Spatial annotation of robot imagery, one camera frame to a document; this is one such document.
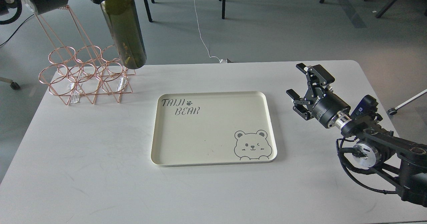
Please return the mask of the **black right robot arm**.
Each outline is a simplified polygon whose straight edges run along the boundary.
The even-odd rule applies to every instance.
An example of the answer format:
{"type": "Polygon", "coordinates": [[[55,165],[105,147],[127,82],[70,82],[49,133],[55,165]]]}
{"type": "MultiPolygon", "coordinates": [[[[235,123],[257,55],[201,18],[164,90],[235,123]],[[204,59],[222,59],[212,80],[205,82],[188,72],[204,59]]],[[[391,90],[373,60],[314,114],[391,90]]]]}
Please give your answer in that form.
{"type": "Polygon", "coordinates": [[[297,64],[307,79],[308,90],[300,97],[293,89],[287,94],[293,110],[303,119],[315,118],[325,128],[337,127],[343,136],[336,140],[337,155],[346,174],[358,185],[373,192],[397,194],[401,200],[427,205],[426,145],[394,136],[379,125],[377,100],[366,95],[353,113],[350,106],[333,93],[335,78],[321,65],[297,64]],[[377,174],[395,187],[378,190],[359,182],[351,173],[377,174]]]}

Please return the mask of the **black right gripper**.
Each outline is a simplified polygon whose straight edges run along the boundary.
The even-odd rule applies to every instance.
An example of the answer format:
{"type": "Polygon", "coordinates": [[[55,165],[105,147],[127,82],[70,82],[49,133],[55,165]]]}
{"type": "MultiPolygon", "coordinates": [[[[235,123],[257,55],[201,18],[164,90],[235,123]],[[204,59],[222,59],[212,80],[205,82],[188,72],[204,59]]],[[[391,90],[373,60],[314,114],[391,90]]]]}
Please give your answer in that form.
{"type": "Polygon", "coordinates": [[[297,69],[306,75],[308,91],[301,98],[293,89],[288,89],[286,94],[293,100],[293,110],[303,119],[317,119],[325,128],[331,128],[335,124],[333,117],[339,111],[348,114],[350,106],[334,94],[332,84],[335,78],[325,70],[322,65],[305,66],[296,64],[297,69]]]}

